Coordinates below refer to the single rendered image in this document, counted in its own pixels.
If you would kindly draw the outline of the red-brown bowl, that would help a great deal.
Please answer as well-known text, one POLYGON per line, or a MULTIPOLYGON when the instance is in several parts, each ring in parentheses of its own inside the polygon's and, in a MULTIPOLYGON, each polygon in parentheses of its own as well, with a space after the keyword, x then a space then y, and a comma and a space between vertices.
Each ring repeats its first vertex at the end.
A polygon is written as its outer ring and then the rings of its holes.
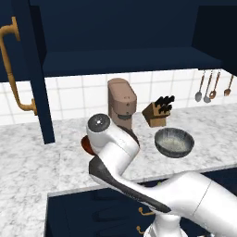
POLYGON ((95 156, 95 152, 93 151, 91 145, 90 145, 90 141, 87 135, 85 135, 82 139, 81 139, 81 146, 82 148, 90 155, 95 156))

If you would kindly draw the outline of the grey bowl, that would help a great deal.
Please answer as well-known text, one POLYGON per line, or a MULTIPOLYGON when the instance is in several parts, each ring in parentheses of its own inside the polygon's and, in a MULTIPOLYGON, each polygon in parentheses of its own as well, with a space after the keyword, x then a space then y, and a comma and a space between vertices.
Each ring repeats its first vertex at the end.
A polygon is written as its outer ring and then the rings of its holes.
POLYGON ((191 153, 194 139, 187 131, 176 128, 164 128, 155 134, 156 149, 164 156, 182 158, 191 153))

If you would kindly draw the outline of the dark blue cabinet door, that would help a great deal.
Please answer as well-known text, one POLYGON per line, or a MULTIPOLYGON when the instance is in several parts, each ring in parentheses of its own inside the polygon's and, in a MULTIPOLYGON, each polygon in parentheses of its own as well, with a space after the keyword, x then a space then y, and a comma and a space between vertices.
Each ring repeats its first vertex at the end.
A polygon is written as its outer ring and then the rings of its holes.
POLYGON ((237 77, 237 5, 199 6, 192 46, 237 77))
POLYGON ((40 7, 34 0, 0 0, 0 28, 11 25, 13 17, 18 24, 20 40, 15 33, 4 36, 13 75, 15 81, 31 83, 44 143, 53 143, 55 135, 43 71, 47 49, 40 7))

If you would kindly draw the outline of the brown stand mixer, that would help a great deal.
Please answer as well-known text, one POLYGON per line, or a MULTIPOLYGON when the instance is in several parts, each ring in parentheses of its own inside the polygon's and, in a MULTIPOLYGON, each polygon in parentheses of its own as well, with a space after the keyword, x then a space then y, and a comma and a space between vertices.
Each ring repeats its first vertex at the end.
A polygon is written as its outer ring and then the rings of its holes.
POLYGON ((132 115, 137 108, 137 95, 130 84, 115 78, 107 82, 108 115, 116 125, 131 129, 132 115))

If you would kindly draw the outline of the wooden knife block, black knives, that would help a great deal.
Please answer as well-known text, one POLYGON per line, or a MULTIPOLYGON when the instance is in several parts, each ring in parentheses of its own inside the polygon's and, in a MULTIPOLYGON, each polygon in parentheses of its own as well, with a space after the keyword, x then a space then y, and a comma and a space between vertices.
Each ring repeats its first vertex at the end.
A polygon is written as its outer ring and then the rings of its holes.
POLYGON ((164 127, 167 124, 167 117, 172 109, 172 102, 175 96, 160 96, 155 102, 152 102, 142 112, 146 122, 151 128, 164 127))

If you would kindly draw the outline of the grey hanging spoon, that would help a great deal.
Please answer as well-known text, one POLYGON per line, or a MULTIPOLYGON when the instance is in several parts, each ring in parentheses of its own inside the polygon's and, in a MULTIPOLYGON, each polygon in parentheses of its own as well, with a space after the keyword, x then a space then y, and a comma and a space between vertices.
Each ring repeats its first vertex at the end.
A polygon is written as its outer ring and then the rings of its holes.
POLYGON ((200 82, 200 86, 199 86, 199 91, 195 94, 195 97, 194 97, 196 102, 200 102, 201 98, 202 98, 201 90, 202 90, 203 82, 204 82, 204 79, 205 79, 205 74, 206 74, 206 71, 204 70, 203 75, 202 75, 202 79, 201 79, 201 82, 200 82))

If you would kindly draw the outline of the grey hanging ladle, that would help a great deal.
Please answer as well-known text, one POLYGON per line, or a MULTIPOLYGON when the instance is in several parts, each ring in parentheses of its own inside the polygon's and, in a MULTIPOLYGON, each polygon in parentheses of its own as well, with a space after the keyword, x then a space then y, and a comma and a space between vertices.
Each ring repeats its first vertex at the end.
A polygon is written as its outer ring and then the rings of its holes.
POLYGON ((203 99, 204 102, 207 103, 207 104, 210 103, 210 101, 211 101, 210 98, 207 96, 207 92, 208 92, 210 83, 212 81, 212 77, 213 77, 213 70, 211 70, 211 72, 210 72, 208 83, 207 83, 207 87, 206 87, 206 94, 205 94, 204 99, 203 99))

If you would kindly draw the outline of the copper hanging ladle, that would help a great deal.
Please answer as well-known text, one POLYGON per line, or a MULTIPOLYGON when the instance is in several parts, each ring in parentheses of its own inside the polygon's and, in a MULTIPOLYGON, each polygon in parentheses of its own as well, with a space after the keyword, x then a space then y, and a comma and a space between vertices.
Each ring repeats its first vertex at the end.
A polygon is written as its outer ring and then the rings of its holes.
POLYGON ((217 78, 216 78, 216 82, 215 82, 215 86, 214 86, 214 89, 210 92, 209 94, 209 98, 212 100, 216 97, 216 89, 217 89, 217 85, 218 85, 218 80, 219 80, 219 77, 220 77, 220 73, 221 73, 221 69, 218 71, 218 75, 217 75, 217 78))

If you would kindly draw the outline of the dark blue base cabinets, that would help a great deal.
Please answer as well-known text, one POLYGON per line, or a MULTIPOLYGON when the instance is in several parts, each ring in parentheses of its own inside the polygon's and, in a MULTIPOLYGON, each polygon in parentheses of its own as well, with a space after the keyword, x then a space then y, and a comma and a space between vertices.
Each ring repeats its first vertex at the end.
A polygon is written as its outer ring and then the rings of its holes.
POLYGON ((48 199, 45 237, 143 237, 150 209, 109 188, 48 199))

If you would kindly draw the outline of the copper hanging spoon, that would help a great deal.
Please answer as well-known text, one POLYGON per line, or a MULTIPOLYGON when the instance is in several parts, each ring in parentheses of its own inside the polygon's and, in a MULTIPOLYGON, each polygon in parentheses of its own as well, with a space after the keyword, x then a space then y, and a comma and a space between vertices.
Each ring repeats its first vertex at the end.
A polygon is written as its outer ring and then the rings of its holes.
POLYGON ((234 75, 231 75, 230 83, 227 89, 224 90, 224 96, 229 96, 231 93, 231 84, 233 81, 234 75))

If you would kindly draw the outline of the dark blue open wall cabinet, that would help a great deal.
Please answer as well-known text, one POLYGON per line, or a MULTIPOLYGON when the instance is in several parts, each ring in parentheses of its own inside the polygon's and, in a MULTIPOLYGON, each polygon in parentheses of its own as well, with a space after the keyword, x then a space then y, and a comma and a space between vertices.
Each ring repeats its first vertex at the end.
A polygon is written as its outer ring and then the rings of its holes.
POLYGON ((192 46, 199 6, 237 0, 34 0, 46 43, 44 75, 221 69, 192 46))

